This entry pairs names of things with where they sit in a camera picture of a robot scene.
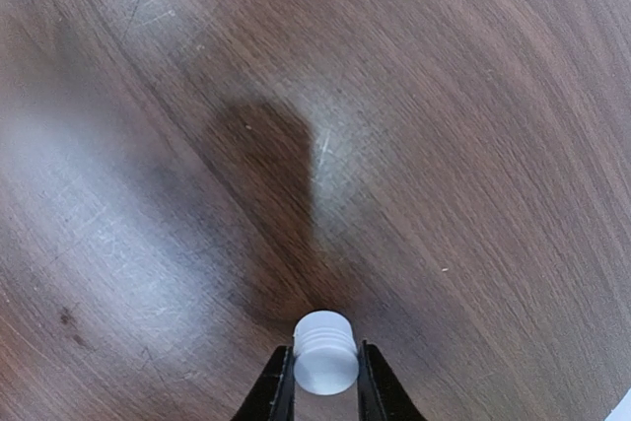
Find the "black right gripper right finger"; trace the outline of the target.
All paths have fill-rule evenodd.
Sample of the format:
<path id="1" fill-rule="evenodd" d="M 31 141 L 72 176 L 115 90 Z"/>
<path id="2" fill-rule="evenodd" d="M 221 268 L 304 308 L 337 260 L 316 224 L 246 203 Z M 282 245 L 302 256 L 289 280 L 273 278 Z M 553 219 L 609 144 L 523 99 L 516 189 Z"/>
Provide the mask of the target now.
<path id="1" fill-rule="evenodd" d="M 359 351 L 358 416 L 362 421 L 426 421 L 376 344 Z"/>

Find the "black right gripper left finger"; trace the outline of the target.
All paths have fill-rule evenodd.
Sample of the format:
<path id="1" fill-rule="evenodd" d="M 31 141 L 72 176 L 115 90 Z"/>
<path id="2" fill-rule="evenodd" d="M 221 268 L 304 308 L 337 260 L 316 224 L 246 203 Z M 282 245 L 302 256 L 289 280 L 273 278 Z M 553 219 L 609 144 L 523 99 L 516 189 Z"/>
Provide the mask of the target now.
<path id="1" fill-rule="evenodd" d="M 293 348 L 277 347 L 232 421 L 293 421 L 294 365 Z"/>

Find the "white glue stick cap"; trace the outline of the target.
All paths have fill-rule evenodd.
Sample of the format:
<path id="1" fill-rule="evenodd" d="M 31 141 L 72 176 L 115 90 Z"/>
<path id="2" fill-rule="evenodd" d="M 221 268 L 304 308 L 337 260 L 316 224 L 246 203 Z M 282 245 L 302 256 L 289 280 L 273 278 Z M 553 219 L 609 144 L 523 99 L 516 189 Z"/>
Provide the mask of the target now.
<path id="1" fill-rule="evenodd" d="M 349 320 L 332 311 L 311 312 L 295 326 L 294 378 L 304 391 L 337 395 L 359 374 L 358 348 Z"/>

